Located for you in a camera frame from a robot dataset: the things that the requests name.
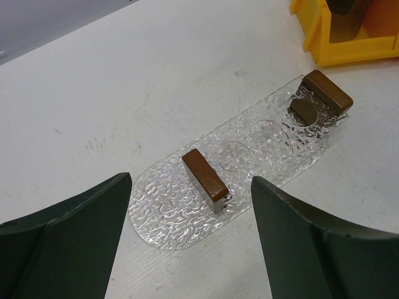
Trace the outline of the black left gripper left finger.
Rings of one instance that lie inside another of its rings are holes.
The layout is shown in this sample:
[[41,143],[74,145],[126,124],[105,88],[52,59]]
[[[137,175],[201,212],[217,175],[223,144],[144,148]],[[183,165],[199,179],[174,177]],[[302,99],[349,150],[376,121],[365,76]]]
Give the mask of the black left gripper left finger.
[[104,298],[131,190],[119,173],[1,224],[1,298]]

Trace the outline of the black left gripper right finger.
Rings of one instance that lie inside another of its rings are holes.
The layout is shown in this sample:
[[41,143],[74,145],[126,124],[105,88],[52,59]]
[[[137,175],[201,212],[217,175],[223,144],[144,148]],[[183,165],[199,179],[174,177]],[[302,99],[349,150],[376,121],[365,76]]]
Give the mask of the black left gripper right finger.
[[354,224],[256,176],[251,196],[273,298],[397,298],[398,235]]

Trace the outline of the clear textured acrylic tray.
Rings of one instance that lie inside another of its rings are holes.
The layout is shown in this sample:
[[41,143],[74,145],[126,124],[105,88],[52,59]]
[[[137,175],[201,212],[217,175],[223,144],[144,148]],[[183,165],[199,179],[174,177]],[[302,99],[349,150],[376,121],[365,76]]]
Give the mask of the clear textured acrylic tray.
[[[135,181],[128,216],[147,244],[191,247],[252,206],[255,176],[283,186],[322,157],[338,115],[297,77],[200,139],[153,164]],[[225,208],[213,212],[183,155],[198,150],[228,188]]]

